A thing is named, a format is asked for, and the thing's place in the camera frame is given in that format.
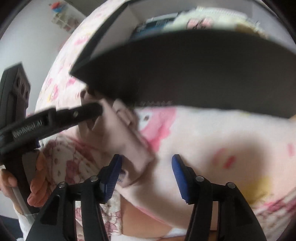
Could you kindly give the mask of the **left hand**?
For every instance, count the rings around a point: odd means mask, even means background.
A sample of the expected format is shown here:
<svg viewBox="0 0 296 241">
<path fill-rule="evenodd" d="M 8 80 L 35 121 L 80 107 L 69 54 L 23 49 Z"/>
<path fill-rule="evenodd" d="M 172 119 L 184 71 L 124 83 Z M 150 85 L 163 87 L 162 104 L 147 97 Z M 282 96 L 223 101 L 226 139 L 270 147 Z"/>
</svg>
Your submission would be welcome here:
<svg viewBox="0 0 296 241">
<path fill-rule="evenodd" d="M 47 181 L 46 175 L 46 159 L 44 154 L 40 152 L 36 160 L 36 172 L 30 184 L 31 192 L 27 198 L 27 203 L 29 206 L 42 207 L 47 201 L 49 197 L 49 183 Z M 20 204 L 12 190 L 12 188 L 16 188 L 17 186 L 17 180 L 12 175 L 12 173 L 6 169 L 1 169 L 1 191 L 3 192 L 4 196 L 8 197 L 12 201 L 14 208 L 19 213 L 22 213 Z"/>
</svg>

